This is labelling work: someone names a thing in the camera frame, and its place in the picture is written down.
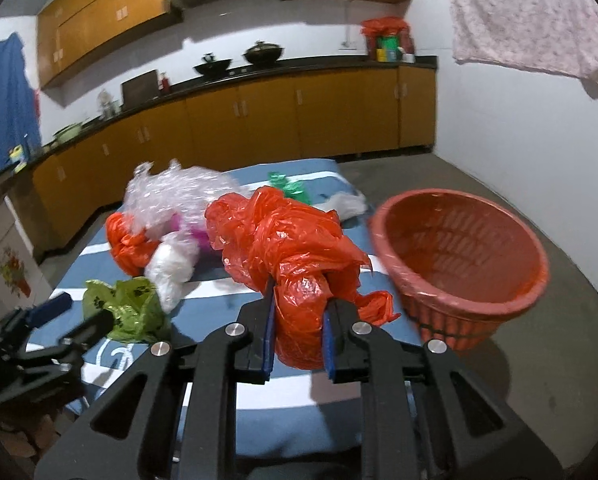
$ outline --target orange basket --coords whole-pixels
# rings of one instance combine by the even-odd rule
[[[548,258],[519,218],[478,196],[422,189],[392,197],[371,222],[377,255],[421,338],[467,350],[530,309]]]

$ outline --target concrete floor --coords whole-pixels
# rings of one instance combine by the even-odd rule
[[[406,190],[440,187],[513,209],[431,153],[355,160],[339,167],[375,206]],[[598,294],[561,249],[535,232],[550,260],[545,295],[463,359],[568,467],[580,462],[598,439]]]

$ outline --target red plastic bag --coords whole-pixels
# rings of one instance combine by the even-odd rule
[[[277,282],[275,351],[288,366],[323,367],[323,312],[334,296],[355,303],[361,319],[376,326],[399,317],[387,291],[357,292],[359,269],[370,259],[343,234],[334,211],[324,213],[266,186],[250,199],[223,195],[205,210],[205,221],[234,281],[259,292],[268,276]]]
[[[396,36],[402,30],[410,31],[408,23],[397,16],[373,18],[361,22],[361,34],[372,38],[377,36]]]
[[[126,217],[119,211],[112,213],[106,220],[106,237],[116,264],[135,278],[143,273],[144,267],[159,246],[159,240],[148,240],[145,229],[138,235],[130,234],[127,225],[131,224],[131,217]]]

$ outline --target metal screw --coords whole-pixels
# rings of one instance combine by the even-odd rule
[[[441,339],[432,339],[428,341],[428,350],[433,354],[442,354],[448,350],[448,346]]]
[[[225,333],[232,337],[241,335],[244,332],[246,332],[246,327],[244,327],[241,323],[230,323],[230,325],[225,328]]]
[[[165,355],[170,352],[170,344],[165,341],[159,341],[150,347],[150,352],[156,356]]]
[[[370,323],[366,323],[365,321],[358,321],[352,326],[352,332],[357,335],[370,334],[372,329],[372,325]]]

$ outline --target black countertop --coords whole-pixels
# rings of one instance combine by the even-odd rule
[[[147,101],[140,106],[130,109],[123,109],[121,113],[114,118],[102,121],[95,119],[82,126],[81,132],[74,139],[68,140],[63,144],[51,149],[47,153],[37,155],[28,162],[26,169],[34,168],[51,155],[67,150],[81,142],[83,139],[98,133],[110,124],[135,115],[148,108],[165,104],[170,101],[177,101],[197,92],[204,92],[211,89],[230,86],[243,81],[274,77],[279,75],[295,74],[301,72],[311,72],[316,70],[339,70],[344,68],[396,68],[399,66],[413,66],[418,68],[437,69],[437,56],[417,56],[415,63],[401,62],[380,62],[367,60],[365,56],[317,56],[317,57],[298,57],[294,59],[283,59],[275,63],[271,68],[258,68],[254,65],[246,65],[239,68],[229,69],[224,77],[218,79],[208,79],[200,76],[189,79],[181,83],[172,85],[170,94],[163,95],[151,101]]]

